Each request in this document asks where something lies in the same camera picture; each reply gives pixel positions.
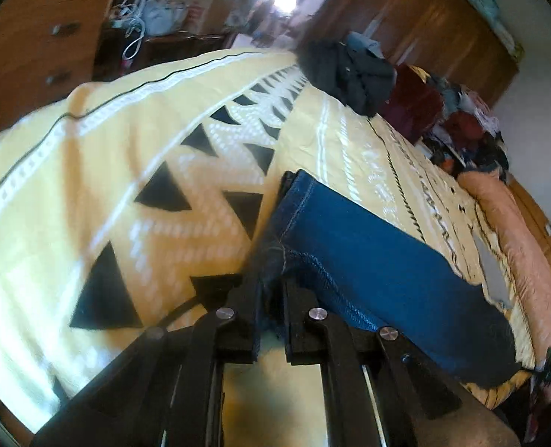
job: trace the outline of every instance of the metal bolt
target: metal bolt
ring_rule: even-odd
[[[220,307],[220,309],[215,312],[215,315],[220,319],[232,319],[235,315],[235,310],[231,307]]]
[[[323,319],[327,318],[327,311],[322,307],[313,307],[309,311],[309,317],[315,321],[323,321]]]
[[[399,333],[396,328],[385,326],[379,330],[379,336],[387,341],[395,341],[396,339],[398,339]]]
[[[147,337],[151,340],[159,340],[163,336],[163,329],[158,327],[149,328],[146,331]]]

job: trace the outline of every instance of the comforter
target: comforter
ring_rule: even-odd
[[[145,327],[177,306],[171,328],[194,324],[206,312],[195,298],[241,270],[280,177],[300,168],[483,291],[472,232],[486,237],[514,298],[497,307],[516,359],[534,366],[476,201],[379,116],[309,85],[291,53],[232,49],[82,85],[0,134],[0,399],[36,431]],[[467,387],[493,407],[524,379]],[[287,367],[274,338],[225,381],[227,439],[323,445],[318,367]]]

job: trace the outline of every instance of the wooden dresser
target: wooden dresser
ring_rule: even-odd
[[[338,40],[349,31],[381,42],[393,64],[465,84],[489,106],[517,74],[516,62],[467,0],[328,0],[305,40]]]
[[[109,0],[4,0],[0,131],[92,78]]]

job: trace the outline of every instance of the black jacket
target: black jacket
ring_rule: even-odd
[[[300,69],[313,86],[357,114],[374,116],[394,87],[394,66],[367,50],[321,40],[299,49],[297,55]]]

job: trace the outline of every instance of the blue jeans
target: blue jeans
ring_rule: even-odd
[[[437,251],[300,171],[249,272],[269,298],[293,274],[349,325],[392,325],[463,382],[495,387],[518,369],[507,319]]]

